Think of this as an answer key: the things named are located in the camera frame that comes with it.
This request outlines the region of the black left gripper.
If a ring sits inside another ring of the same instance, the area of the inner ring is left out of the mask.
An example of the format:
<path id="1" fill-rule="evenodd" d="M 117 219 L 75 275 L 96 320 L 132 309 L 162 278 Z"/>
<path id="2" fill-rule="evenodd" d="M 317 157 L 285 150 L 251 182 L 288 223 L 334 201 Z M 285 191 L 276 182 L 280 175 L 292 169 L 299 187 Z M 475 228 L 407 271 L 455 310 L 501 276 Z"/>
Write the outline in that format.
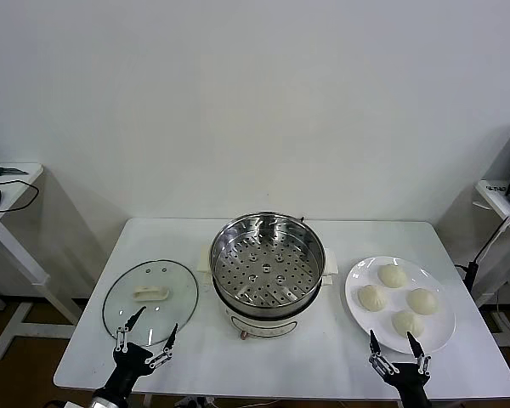
<path id="1" fill-rule="evenodd" d="M 146 307 L 142 306 L 123 326 L 116 329 L 116 346 L 113 352 L 116 367 L 105 384 L 105 388 L 113 394 L 131 394 L 140 377 L 149 376 L 153 372 L 152 369 L 164 365 L 173 356 L 178 323 L 175 324 L 162 351 L 155 357 L 149 350 L 128 341 L 128 334 L 145 309 Z"/>

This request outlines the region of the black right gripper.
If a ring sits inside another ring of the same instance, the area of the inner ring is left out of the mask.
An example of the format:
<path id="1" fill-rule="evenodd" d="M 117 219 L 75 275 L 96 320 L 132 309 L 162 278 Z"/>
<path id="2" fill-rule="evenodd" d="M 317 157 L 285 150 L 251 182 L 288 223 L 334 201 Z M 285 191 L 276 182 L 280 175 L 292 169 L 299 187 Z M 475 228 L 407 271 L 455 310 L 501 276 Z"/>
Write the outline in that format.
<path id="1" fill-rule="evenodd" d="M 385 383 L 396 388 L 404 408 L 428 408 L 432 403 L 428 399 L 424 386 L 430 378 L 428 366 L 431 356 L 425 354 L 422 345 L 408 331 L 407 339 L 416 359 L 414 363 L 391 363 L 383 354 L 373 330 L 370 330 L 369 363 Z"/>

